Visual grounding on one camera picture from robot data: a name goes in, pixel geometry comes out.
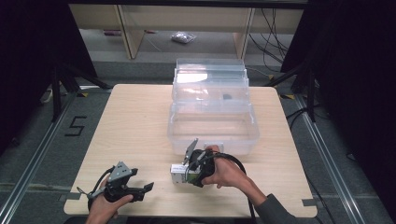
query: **table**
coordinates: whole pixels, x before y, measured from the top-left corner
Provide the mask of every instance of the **table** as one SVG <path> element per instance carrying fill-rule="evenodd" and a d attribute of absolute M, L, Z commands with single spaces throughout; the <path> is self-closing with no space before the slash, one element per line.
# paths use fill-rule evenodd
<path fill-rule="evenodd" d="M 248 201 L 238 189 L 174 185 L 170 166 L 181 163 L 167 139 L 171 85 L 119 84 L 113 89 L 87 154 L 81 164 L 77 187 L 90 191 L 101 174 L 118 161 L 138 168 L 128 186 L 142 188 L 154 182 L 143 202 L 128 203 L 120 215 L 136 217 L 249 217 Z M 274 193 L 297 217 L 314 217 L 315 206 L 304 206 L 313 197 L 276 90 L 251 87 L 250 101 L 261 138 L 249 155 L 237 156 L 247 174 L 265 194 Z M 67 200 L 69 215 L 86 215 L 87 198 Z"/>

